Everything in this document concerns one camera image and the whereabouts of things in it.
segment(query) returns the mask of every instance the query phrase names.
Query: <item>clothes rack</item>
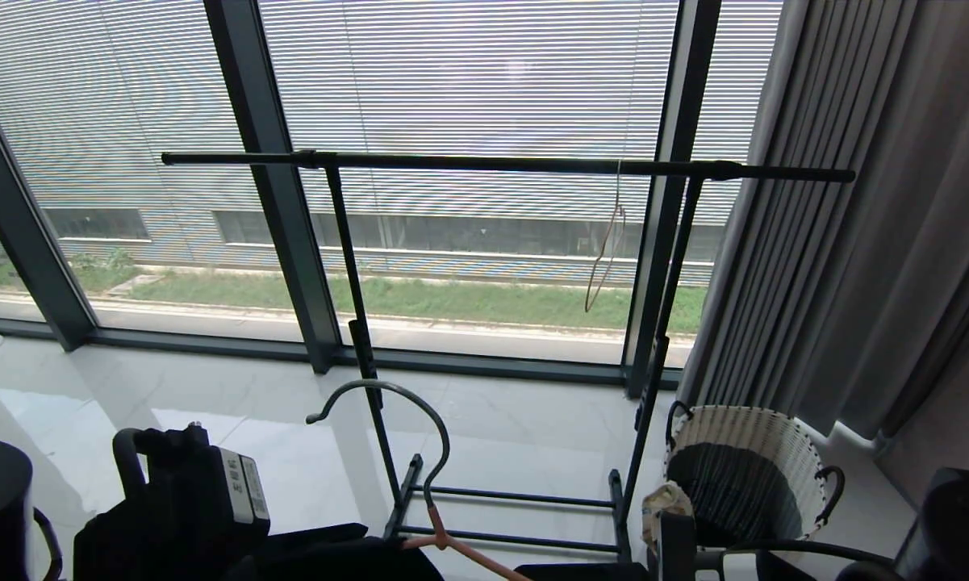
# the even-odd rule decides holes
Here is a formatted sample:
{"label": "clothes rack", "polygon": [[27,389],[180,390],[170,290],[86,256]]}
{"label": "clothes rack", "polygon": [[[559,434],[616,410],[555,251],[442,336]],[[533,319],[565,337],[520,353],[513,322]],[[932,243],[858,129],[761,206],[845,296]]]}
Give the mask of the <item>clothes rack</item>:
{"label": "clothes rack", "polygon": [[[642,454],[645,451],[649,426],[653,419],[655,406],[655,390],[658,378],[667,357],[670,339],[667,337],[667,326],[670,311],[675,304],[677,281],[684,262],[684,253],[688,244],[688,234],[691,222],[695,216],[695,206],[698,205],[699,195],[706,180],[733,180],[739,178],[768,179],[768,180],[797,180],[816,182],[852,182],[856,175],[848,169],[809,169],[809,168],[778,168],[778,166],[742,165],[732,161],[628,161],[628,159],[571,159],[571,158],[514,158],[514,157],[470,157],[470,156],[437,156],[437,155],[386,155],[362,153],[336,153],[317,150],[299,150],[290,153],[163,153],[162,161],[165,165],[190,165],[190,163],[211,163],[211,165],[293,165],[304,169],[322,169],[326,173],[327,184],[332,196],[333,209],[336,213],[337,231],[340,234],[341,251],[344,254],[345,271],[351,286],[351,294],[355,308],[355,320],[349,321],[352,342],[355,345],[359,370],[363,378],[376,379],[377,371],[373,359],[373,346],[370,343],[369,327],[366,324],[365,303],[362,300],[362,290],[358,278],[358,268],[355,261],[355,248],[352,243],[351,228],[348,224],[348,214],[345,210],[343,188],[341,188],[340,168],[371,168],[371,169],[461,169],[461,170],[489,170],[489,172],[542,172],[542,173],[597,173],[598,175],[633,175],[633,176],[676,176],[687,178],[688,184],[684,195],[672,194],[662,196],[660,218],[658,218],[657,232],[655,232],[655,253],[653,268],[658,269],[655,280],[664,280],[665,284],[658,290],[660,295],[660,309],[658,309],[657,326],[655,326],[655,342],[653,364],[649,369],[650,382],[643,390],[638,408],[635,413],[635,444],[632,449],[631,462],[628,468],[628,478],[621,482],[620,471],[610,471],[609,500],[605,499],[571,499],[564,496],[547,496],[539,494],[521,494],[517,492],[503,492],[495,490],[474,490],[469,488],[432,487],[432,492],[442,495],[473,496],[480,499],[519,500],[525,503],[551,504],[554,507],[574,505],[574,507],[606,508],[613,518],[614,537],[616,544],[580,543],[580,541],[563,541],[557,538],[514,537],[507,534],[476,533],[469,530],[448,530],[452,537],[469,538],[478,541],[497,541],[498,543],[512,543],[517,545],[538,545],[539,547],[555,547],[583,551],[599,551],[616,553],[618,562],[631,562],[631,543],[628,535],[628,511],[631,508],[635,486],[638,484],[638,472],[642,464]],[[391,444],[387,438],[387,430],[381,413],[383,398],[379,389],[366,390],[369,401],[370,415],[373,418],[374,430],[380,444],[387,472],[388,485],[395,506],[391,511],[384,530],[384,537],[396,536],[401,533],[430,534],[431,529],[419,526],[404,525],[409,504],[413,497],[423,492],[419,481],[423,468],[423,458],[419,454],[413,455],[409,462],[402,482],[397,479],[395,460],[391,455]]]}

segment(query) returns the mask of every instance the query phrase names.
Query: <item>orange hanger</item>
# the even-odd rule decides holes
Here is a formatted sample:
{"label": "orange hanger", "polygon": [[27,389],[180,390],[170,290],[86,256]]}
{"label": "orange hanger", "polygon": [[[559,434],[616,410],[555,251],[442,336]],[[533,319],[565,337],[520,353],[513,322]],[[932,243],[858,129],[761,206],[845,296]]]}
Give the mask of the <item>orange hanger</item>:
{"label": "orange hanger", "polygon": [[459,541],[458,538],[451,537],[447,530],[445,530],[445,525],[443,522],[441,522],[441,513],[437,511],[437,506],[433,503],[433,496],[430,494],[430,484],[432,484],[433,479],[437,476],[437,474],[439,474],[441,468],[445,466],[445,463],[448,462],[448,453],[451,450],[451,444],[449,444],[448,428],[445,427],[445,422],[441,419],[439,413],[435,411],[435,408],[431,408],[430,404],[423,401],[420,396],[407,389],[404,389],[402,386],[395,385],[395,383],[381,382],[381,380],[377,379],[356,379],[354,382],[347,382],[343,386],[340,386],[334,390],[334,392],[330,394],[330,397],[326,399],[326,404],[323,405],[323,411],[319,413],[311,413],[306,419],[304,419],[304,423],[314,424],[315,422],[318,422],[318,420],[326,418],[326,415],[329,415],[330,408],[333,408],[333,404],[337,401],[337,398],[339,398],[341,394],[355,389],[355,387],[388,390],[389,392],[394,392],[407,400],[412,401],[414,404],[418,405],[423,412],[426,412],[426,415],[430,416],[430,419],[432,419],[433,423],[435,423],[437,426],[437,431],[439,431],[441,434],[441,459],[437,460],[437,466],[433,467],[433,470],[430,470],[430,474],[428,474],[428,477],[426,477],[426,479],[423,481],[423,499],[426,500],[426,514],[428,514],[428,517],[430,517],[430,525],[433,527],[433,534],[430,534],[428,537],[409,538],[409,540],[402,544],[402,548],[417,549],[420,547],[426,547],[426,545],[434,545],[435,547],[444,551],[448,547],[451,547],[454,548],[458,553],[466,556],[466,558],[469,560],[472,560],[472,562],[476,562],[477,565],[483,566],[484,569],[488,569],[491,571],[491,573],[495,573],[512,581],[531,581],[531,579],[524,577],[524,575],[517,573],[517,571],[509,569],[509,567],[502,565],[502,563],[496,562],[494,559],[488,558],[488,556],[484,555],[480,551],[477,551],[473,547],[470,547],[470,545],[463,543],[463,541]]}

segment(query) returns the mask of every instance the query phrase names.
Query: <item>white basket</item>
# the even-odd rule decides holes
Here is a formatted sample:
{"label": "white basket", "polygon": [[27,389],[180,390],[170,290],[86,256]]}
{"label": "white basket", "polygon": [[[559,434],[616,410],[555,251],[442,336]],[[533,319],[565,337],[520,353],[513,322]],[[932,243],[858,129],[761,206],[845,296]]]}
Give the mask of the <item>white basket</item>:
{"label": "white basket", "polygon": [[[675,418],[677,409],[685,411]],[[825,479],[836,475],[831,499]],[[667,419],[664,478],[690,497],[697,541],[808,540],[842,495],[842,470],[823,467],[804,428],[783,413],[734,405],[688,409]]]}

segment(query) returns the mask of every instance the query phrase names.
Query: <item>road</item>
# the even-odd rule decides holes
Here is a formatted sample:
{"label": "road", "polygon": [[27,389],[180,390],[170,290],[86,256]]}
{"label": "road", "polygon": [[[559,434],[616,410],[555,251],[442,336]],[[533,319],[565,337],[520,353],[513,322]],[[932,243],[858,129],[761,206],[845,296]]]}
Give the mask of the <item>road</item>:
{"label": "road", "polygon": [[[292,312],[280,309],[174,305],[118,299],[92,300],[90,305],[103,327],[301,341],[296,317]],[[39,310],[31,300],[5,293],[0,293],[0,317],[41,320]],[[339,317],[340,330],[345,342],[351,343],[348,319],[351,316]],[[619,362],[624,341],[623,334],[616,333],[374,316],[370,317],[370,334],[377,347],[585,363]],[[683,366],[690,350],[691,338],[672,340],[667,366]]]}

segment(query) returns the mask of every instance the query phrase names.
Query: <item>marble floor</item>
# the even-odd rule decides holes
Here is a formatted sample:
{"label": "marble floor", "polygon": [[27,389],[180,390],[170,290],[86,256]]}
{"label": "marble floor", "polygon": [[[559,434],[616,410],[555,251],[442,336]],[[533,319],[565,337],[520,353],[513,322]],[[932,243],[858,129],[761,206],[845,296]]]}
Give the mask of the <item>marble floor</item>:
{"label": "marble floor", "polygon": [[[31,457],[34,504],[55,523],[67,563],[71,538],[83,523],[123,498],[111,456],[116,431],[182,428],[193,420],[214,444],[258,462],[271,532],[357,521],[380,533],[391,507],[365,396],[348,393],[324,422],[303,422],[353,378],[353,368],[317,376],[299,363],[99,346],[63,353],[52,341],[9,338],[0,347],[0,439]],[[448,425],[452,455],[437,486],[607,499],[610,469],[627,471],[635,403],[621,390],[387,370],[381,378],[415,391]],[[672,397],[658,397],[629,522],[635,559],[643,562],[638,504],[660,482]],[[414,453],[429,470],[440,453],[430,419],[393,394],[385,396],[384,418],[399,474]],[[911,508],[845,429],[817,444],[826,462],[841,464],[849,477],[819,540],[893,555],[912,522]],[[606,511],[439,499],[449,529],[613,543]],[[407,523],[428,526],[422,501],[413,504]],[[607,559],[602,553],[477,546],[508,566]],[[447,579],[490,578],[453,551],[428,552]],[[35,566],[43,559],[37,554]],[[818,562],[808,569],[831,579],[842,565]]]}

